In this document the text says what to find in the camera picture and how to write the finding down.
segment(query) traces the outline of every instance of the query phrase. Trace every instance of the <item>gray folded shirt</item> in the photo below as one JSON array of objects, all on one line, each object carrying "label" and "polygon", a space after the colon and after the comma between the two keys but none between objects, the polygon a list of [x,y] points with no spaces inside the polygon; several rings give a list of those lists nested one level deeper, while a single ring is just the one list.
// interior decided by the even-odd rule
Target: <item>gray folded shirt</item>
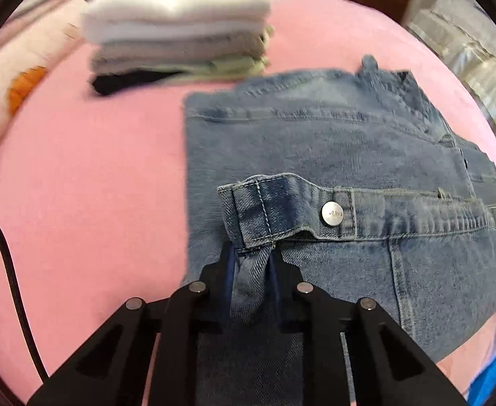
[{"label": "gray folded shirt", "polygon": [[185,41],[125,41],[101,46],[92,58],[93,72],[118,68],[123,64],[141,62],[163,64],[203,63],[229,55],[244,55],[259,59],[265,54],[268,40],[267,29],[258,35],[239,32],[231,35],[190,39]]}]

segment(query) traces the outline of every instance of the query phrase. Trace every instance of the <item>jeans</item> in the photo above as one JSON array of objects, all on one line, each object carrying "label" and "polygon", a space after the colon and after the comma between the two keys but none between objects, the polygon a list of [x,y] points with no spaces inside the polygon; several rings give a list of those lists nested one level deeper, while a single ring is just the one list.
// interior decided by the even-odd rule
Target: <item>jeans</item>
[{"label": "jeans", "polygon": [[[496,311],[496,169],[410,72],[298,71],[186,100],[189,268],[231,239],[231,322],[198,348],[197,404],[301,404],[301,338],[273,320],[266,266],[374,298],[434,360]],[[336,226],[322,207],[340,205]]]}]

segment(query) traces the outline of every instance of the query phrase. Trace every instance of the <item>bed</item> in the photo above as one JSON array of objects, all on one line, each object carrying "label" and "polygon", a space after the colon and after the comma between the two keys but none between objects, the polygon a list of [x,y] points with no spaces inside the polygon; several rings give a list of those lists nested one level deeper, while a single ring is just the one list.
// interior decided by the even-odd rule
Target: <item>bed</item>
[{"label": "bed", "polygon": [[[382,68],[412,69],[454,131],[496,164],[496,138],[468,91],[389,18],[344,0],[278,0],[270,22],[267,73],[355,71],[366,53]],[[88,83],[92,51],[81,45],[44,78],[0,144],[0,225],[49,373],[126,299],[177,288],[188,230],[182,99],[231,86],[150,86],[100,98]],[[439,367],[466,394],[495,354],[496,313]],[[41,384],[1,258],[0,376],[24,402]]]}]

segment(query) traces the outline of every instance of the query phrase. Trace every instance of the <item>stack of folded clothes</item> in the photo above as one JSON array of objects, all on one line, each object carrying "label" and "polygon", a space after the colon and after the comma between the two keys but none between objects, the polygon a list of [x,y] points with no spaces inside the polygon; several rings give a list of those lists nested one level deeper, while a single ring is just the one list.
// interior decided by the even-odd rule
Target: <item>stack of folded clothes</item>
[{"label": "stack of folded clothes", "polygon": [[265,70],[272,0],[93,0],[84,17],[94,89],[239,80]]}]

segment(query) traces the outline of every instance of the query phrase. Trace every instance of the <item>black cable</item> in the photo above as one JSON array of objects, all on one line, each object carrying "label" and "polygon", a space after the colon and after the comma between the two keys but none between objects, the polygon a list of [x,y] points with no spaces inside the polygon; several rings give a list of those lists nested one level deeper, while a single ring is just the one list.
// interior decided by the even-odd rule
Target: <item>black cable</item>
[{"label": "black cable", "polygon": [[38,371],[41,381],[45,382],[49,375],[47,370],[43,365],[40,354],[38,352],[38,347],[33,340],[32,331],[30,325],[28,324],[28,318],[26,317],[26,312],[24,311],[24,305],[22,303],[21,291],[19,289],[19,284],[17,283],[17,276],[15,275],[15,267],[13,265],[13,259],[11,258],[11,253],[9,252],[8,242],[5,239],[4,234],[0,228],[0,254],[4,261],[5,273],[8,276],[9,289],[11,289],[11,297],[13,298],[13,304],[15,305],[15,310],[17,312],[17,317],[19,318],[19,324],[21,325],[22,334],[24,335],[24,340],[26,341],[26,346],[30,352],[33,364]]}]

